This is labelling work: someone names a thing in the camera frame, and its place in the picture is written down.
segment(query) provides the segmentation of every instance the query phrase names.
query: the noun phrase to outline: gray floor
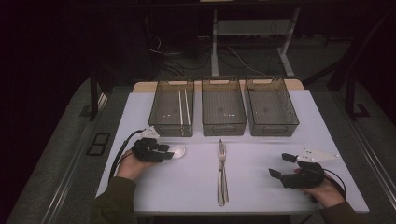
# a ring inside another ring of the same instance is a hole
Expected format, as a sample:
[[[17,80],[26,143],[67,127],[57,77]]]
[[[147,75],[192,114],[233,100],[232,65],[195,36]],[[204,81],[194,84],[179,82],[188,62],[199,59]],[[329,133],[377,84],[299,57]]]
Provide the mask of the gray floor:
[[[288,56],[295,78],[304,80],[326,66],[337,61],[347,50],[348,43],[330,44],[324,47],[324,38],[292,39]],[[266,75],[285,77],[281,61],[276,54],[280,38],[224,38],[219,40],[219,71],[221,75],[254,75],[232,48],[250,68]],[[207,39],[202,40],[202,53],[198,57],[186,58],[170,49],[165,61],[168,69],[162,76],[210,76],[210,56]],[[396,158],[396,128],[376,105],[368,92],[358,85],[356,103],[364,104],[371,117],[351,121],[344,112],[345,88],[330,92],[326,88],[330,75],[305,87],[314,97],[332,138],[352,173],[370,212],[361,214],[369,223],[395,223],[395,208],[377,180],[372,167],[363,154],[363,146],[355,134],[355,126],[364,133],[364,138],[374,149],[390,176],[396,176],[393,159]],[[95,121],[81,116],[89,105],[89,82],[82,83],[71,99],[64,116],[54,132],[43,156],[26,185],[8,223],[86,223],[90,205],[94,199],[106,157],[117,132],[120,116],[131,87],[119,86],[107,97],[106,106]],[[101,157],[86,156],[85,151],[94,133],[111,133],[105,154]],[[52,198],[59,199],[58,206],[51,206]],[[305,215],[291,216],[291,223],[299,223]],[[320,215],[314,214],[306,223],[323,223]]]

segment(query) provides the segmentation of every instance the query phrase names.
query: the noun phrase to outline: stick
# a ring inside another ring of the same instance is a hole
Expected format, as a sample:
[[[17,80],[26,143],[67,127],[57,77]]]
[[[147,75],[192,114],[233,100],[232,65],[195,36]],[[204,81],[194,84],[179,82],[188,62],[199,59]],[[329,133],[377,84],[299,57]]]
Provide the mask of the stick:
[[[178,91],[178,105],[180,107],[180,124],[183,125],[183,112],[181,111],[181,97],[180,91]]]
[[[184,96],[185,96],[185,98],[186,98],[187,120],[189,121],[189,125],[191,125],[191,122],[190,122],[189,101],[187,101],[187,91],[186,91],[186,89],[184,89]]]

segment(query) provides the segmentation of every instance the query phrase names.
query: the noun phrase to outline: white tabletop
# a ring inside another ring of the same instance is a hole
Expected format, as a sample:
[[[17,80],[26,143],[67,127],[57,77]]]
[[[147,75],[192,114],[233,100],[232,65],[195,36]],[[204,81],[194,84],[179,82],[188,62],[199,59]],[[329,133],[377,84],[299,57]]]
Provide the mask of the white tabletop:
[[[106,164],[97,195],[107,186],[108,174],[123,141],[134,131],[148,127],[153,92],[131,93]],[[306,147],[338,154],[329,131],[309,91],[290,91],[300,121],[292,137],[253,137],[248,125],[243,136],[204,137],[201,93],[195,93],[193,137],[160,138],[160,144],[184,145],[186,154],[149,168],[136,181],[134,208],[139,215],[176,214],[301,214],[319,209],[297,189],[284,189],[268,168],[291,174],[296,163],[282,161],[281,154],[298,155]],[[219,139],[227,147],[227,182],[230,201],[218,204]],[[130,148],[134,136],[127,148]],[[369,209],[344,161],[321,162],[346,183],[346,199],[357,212]]]

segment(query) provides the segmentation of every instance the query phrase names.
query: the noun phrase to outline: utensil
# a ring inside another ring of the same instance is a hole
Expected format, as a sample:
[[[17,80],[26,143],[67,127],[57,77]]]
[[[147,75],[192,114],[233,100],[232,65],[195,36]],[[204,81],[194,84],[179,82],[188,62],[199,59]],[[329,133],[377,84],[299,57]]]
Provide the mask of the utensil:
[[[225,203],[229,201],[227,177],[225,174],[225,161],[226,161],[225,147],[220,139],[219,140],[219,187],[218,187],[218,200],[220,206],[223,206]]]
[[[224,143],[219,140],[219,151],[220,151],[220,161],[222,163],[222,187],[223,187],[223,195],[224,202],[227,203],[229,201],[228,198],[228,187],[227,187],[227,175],[225,174],[225,161],[226,161],[226,148]]]

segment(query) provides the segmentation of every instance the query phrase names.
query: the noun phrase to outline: white object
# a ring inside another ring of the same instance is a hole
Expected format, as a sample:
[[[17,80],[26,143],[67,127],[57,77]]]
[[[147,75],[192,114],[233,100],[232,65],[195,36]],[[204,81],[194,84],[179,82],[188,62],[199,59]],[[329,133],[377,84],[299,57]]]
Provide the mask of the white object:
[[[186,153],[186,148],[184,148],[182,145],[177,145],[174,147],[171,147],[171,149],[168,150],[168,152],[173,152],[175,153],[172,159],[179,159],[184,156]]]
[[[154,127],[149,127],[145,131],[143,131],[141,134],[139,134],[140,138],[155,138],[159,139],[160,135],[155,131]]]
[[[340,159],[340,155],[338,153],[332,154],[309,148],[305,149],[303,153],[297,156],[297,161],[306,162],[332,161],[337,159]]]

